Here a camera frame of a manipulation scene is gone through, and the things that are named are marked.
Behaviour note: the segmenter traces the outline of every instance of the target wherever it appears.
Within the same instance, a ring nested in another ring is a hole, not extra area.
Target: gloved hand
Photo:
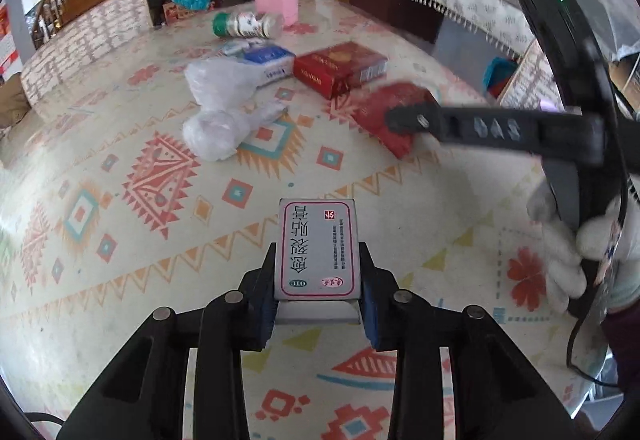
[[[558,207],[548,183],[543,181],[527,203],[529,217],[542,223],[545,247],[545,282],[549,304],[564,312],[569,298],[580,297],[587,280],[580,268],[582,258],[600,261],[609,241],[611,224],[618,217],[620,197],[606,214],[586,221],[574,234],[558,217]],[[614,256],[620,261],[607,308],[622,310],[640,298],[640,208],[629,197],[625,225]]]

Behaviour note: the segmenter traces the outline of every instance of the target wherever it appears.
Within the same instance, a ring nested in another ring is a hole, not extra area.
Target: transparent plastic bag
[[[182,136],[187,146],[204,160],[225,160],[236,154],[240,143],[252,131],[271,124],[287,110],[287,105],[272,100],[251,113],[240,110],[201,110],[187,120]]]
[[[251,99],[260,84],[262,68],[226,57],[189,63],[184,76],[196,102],[208,112],[237,108]]]

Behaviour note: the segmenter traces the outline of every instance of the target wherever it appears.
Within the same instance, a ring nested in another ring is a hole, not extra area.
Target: bottle label
[[[256,17],[253,12],[240,12],[238,14],[238,32],[243,37],[264,37],[262,16]]]

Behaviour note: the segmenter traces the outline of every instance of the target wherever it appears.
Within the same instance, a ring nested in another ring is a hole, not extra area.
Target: barcode
[[[386,63],[387,61],[384,61],[383,63],[380,63],[379,65],[376,66],[370,66],[369,68],[365,68],[363,71],[360,72],[360,82],[361,83],[366,83],[367,81],[370,81],[376,77],[379,77],[380,75],[383,75],[386,73]]]

